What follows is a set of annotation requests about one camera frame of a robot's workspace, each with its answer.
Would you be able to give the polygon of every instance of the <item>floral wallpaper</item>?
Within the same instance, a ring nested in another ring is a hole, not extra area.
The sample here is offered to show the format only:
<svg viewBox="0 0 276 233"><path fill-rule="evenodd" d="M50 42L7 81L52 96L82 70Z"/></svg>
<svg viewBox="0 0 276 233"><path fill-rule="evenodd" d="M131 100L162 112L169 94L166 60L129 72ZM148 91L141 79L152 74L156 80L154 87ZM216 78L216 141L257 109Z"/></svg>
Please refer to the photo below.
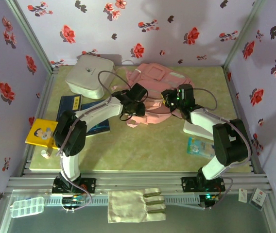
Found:
<svg viewBox="0 0 276 233"><path fill-rule="evenodd" d="M248 29L228 83L276 195L276 1L267 1Z"/></svg>
<svg viewBox="0 0 276 233"><path fill-rule="evenodd" d="M0 1L0 200L23 156L46 77L14 15Z"/></svg>
<svg viewBox="0 0 276 233"><path fill-rule="evenodd" d="M93 50L116 65L223 65L253 7L253 0L17 2L52 65L74 65Z"/></svg>

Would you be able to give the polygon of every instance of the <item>pink backpack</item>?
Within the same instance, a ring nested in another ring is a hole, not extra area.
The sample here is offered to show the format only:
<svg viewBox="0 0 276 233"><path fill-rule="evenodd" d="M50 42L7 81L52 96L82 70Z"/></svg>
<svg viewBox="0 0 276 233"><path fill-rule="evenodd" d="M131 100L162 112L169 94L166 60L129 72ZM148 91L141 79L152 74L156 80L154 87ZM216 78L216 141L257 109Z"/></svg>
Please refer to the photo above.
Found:
<svg viewBox="0 0 276 233"><path fill-rule="evenodd" d="M171 116L169 108L163 104L162 91L175 89L186 83L193 86L190 78L157 63L141 64L134 71L126 70L126 78L130 86L139 83L149 93L144 101L145 116L133 116L127 121L127 125L133 128L140 123L157 124ZM179 111L175 111L174 115L181 118Z"/></svg>

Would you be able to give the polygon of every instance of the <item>white glove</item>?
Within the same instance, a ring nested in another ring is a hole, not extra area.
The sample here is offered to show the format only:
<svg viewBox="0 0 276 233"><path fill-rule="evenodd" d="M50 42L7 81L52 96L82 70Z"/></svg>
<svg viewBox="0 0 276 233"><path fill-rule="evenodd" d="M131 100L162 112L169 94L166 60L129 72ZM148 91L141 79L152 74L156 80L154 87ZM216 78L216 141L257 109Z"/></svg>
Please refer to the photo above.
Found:
<svg viewBox="0 0 276 233"><path fill-rule="evenodd" d="M108 222L166 220L164 197L159 188L109 192Z"/></svg>

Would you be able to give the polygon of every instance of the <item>white cloth glove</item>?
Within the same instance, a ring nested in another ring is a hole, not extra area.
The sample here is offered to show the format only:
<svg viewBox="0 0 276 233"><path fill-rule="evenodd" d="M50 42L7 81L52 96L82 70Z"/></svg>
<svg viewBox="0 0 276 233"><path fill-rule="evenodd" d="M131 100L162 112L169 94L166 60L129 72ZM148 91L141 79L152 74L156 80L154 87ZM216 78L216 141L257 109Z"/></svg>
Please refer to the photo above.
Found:
<svg viewBox="0 0 276 233"><path fill-rule="evenodd" d="M159 188L110 191L108 222L146 222L166 220L166 205Z"/></svg>

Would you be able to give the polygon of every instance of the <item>blue book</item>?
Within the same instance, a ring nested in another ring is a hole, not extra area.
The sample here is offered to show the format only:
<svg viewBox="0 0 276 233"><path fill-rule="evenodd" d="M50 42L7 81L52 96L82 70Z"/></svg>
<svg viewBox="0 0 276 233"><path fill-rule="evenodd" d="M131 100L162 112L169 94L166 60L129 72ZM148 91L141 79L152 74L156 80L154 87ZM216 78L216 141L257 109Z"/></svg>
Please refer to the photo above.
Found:
<svg viewBox="0 0 276 233"><path fill-rule="evenodd" d="M82 103L82 95L74 96L62 96L60 98L60 104L58 108L56 121L59 120L60 116L66 110L71 110L73 112L79 111Z"/></svg>
<svg viewBox="0 0 276 233"><path fill-rule="evenodd" d="M81 106L81 110L90 108L98 103L101 103L103 100L100 101L96 101L96 102L92 102L92 103L86 103L86 104L82 104ZM86 136L90 136L90 135L94 135L94 134L98 134L98 133L107 133L110 132L110 125L109 125L109 120L104 120L103 122L99 123L98 125L94 126L93 128L91 128Z"/></svg>

